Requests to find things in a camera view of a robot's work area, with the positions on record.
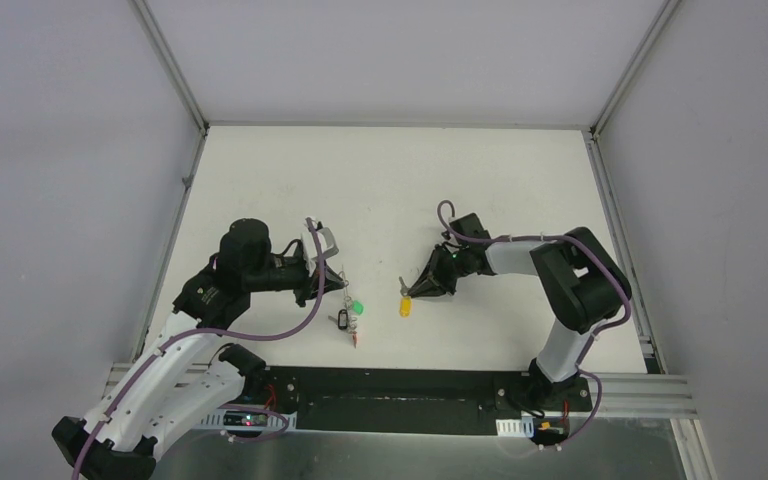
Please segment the key with yellow tag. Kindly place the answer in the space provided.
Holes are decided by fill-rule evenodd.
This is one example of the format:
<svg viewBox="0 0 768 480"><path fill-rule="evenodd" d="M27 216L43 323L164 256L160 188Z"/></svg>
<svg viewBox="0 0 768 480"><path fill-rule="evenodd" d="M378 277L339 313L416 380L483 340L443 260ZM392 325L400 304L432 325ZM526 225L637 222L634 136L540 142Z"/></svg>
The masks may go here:
<svg viewBox="0 0 768 480"><path fill-rule="evenodd" d="M399 303L399 315L403 318L407 318L411 314L412 299L409 295L409 288L402 277L398 278L400 283L400 303Z"/></svg>

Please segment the key with black tag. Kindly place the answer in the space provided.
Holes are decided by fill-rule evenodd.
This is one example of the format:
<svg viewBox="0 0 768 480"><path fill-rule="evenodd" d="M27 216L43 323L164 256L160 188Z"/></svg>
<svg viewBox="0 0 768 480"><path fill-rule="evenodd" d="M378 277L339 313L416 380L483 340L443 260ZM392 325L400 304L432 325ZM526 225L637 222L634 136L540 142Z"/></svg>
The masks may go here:
<svg viewBox="0 0 768 480"><path fill-rule="evenodd" d="M340 309L335 316L329 316L328 319L341 331L348 331L350 328L350 315L347 309Z"/></svg>

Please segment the perforated metal ring plate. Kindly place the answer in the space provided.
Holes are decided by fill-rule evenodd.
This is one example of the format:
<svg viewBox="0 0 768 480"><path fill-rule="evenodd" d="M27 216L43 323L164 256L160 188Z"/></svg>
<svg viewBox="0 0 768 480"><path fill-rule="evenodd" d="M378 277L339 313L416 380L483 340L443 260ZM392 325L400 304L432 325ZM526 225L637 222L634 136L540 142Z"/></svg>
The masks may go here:
<svg viewBox="0 0 768 480"><path fill-rule="evenodd" d="M351 325L350 325L350 328L349 328L348 331L342 331L342 332L348 334L350 337L351 337L352 333L356 332L358 334L358 337L359 337L359 328L358 328L358 316L359 315L355 314L351 310L351 305L352 305L352 303L354 301L355 300L350 295L349 289L347 287L345 290L343 290L343 307L341 309L347 309L348 310L349 315L350 315Z"/></svg>

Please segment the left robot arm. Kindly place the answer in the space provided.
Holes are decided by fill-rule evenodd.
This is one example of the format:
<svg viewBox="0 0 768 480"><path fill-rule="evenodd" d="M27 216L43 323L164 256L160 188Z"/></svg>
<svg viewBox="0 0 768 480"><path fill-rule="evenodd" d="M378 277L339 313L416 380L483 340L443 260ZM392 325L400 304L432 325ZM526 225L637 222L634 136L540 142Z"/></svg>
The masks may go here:
<svg viewBox="0 0 768 480"><path fill-rule="evenodd" d="M257 402L265 361L242 341L273 342L303 330L323 296L344 287L327 261L339 249L331 230L306 218L282 253L268 226L234 221L218 251L175 298L164 327L123 379L82 417L63 417L52 438L75 479L148 479L163 455L209 413L237 400ZM260 292L290 291L305 319L278 334L231 331Z"/></svg>

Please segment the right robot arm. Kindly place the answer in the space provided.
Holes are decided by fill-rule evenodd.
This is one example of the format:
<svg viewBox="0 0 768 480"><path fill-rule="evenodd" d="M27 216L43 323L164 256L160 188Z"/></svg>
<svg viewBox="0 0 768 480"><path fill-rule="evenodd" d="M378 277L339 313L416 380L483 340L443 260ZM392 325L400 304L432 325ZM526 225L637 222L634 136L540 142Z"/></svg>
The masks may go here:
<svg viewBox="0 0 768 480"><path fill-rule="evenodd" d="M630 316L627 277L586 227L557 236L492 237L478 215L470 213L445 223L442 237L404 295L452 296L458 281L470 275L538 278L555 320L522 386L510 390L508 401L520 409L555 408L580 377L594 336Z"/></svg>

